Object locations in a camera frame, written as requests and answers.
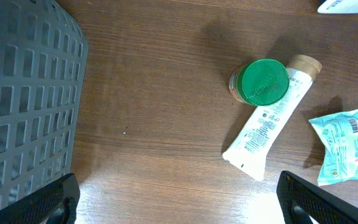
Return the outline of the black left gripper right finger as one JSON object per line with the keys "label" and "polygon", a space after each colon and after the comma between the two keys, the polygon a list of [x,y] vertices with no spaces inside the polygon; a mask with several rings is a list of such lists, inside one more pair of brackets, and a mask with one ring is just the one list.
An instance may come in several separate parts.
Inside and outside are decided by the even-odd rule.
{"label": "black left gripper right finger", "polygon": [[277,197],[285,223],[358,223],[358,208],[284,170]]}

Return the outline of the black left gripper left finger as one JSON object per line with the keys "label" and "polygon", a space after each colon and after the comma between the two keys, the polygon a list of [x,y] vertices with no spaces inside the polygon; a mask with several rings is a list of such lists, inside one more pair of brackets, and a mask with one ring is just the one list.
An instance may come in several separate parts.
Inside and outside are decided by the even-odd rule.
{"label": "black left gripper left finger", "polygon": [[74,224],[79,199],[78,181],[69,173],[0,210],[0,223]]}

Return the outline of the white tube package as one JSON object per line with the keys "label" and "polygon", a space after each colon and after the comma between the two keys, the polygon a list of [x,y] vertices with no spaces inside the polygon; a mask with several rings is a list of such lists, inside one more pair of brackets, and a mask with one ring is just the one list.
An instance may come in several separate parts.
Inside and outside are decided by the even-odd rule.
{"label": "white tube package", "polygon": [[320,73],[322,64],[306,55],[293,56],[286,71],[289,86],[276,103],[258,106],[223,159],[257,181],[264,179],[268,151]]}

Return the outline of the teal pouch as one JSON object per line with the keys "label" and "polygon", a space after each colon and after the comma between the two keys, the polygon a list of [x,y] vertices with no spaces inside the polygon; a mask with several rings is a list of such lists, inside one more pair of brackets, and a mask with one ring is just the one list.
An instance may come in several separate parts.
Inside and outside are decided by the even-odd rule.
{"label": "teal pouch", "polygon": [[319,186],[358,180],[358,109],[309,120],[325,146]]}

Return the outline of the green lid jar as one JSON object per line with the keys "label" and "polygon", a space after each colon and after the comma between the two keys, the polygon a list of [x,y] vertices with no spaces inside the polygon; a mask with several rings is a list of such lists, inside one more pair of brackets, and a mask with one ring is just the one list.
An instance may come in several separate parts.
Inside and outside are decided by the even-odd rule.
{"label": "green lid jar", "polygon": [[235,70],[228,88],[230,94],[241,103],[268,106],[284,97],[289,84],[285,66],[278,60],[263,58]]}

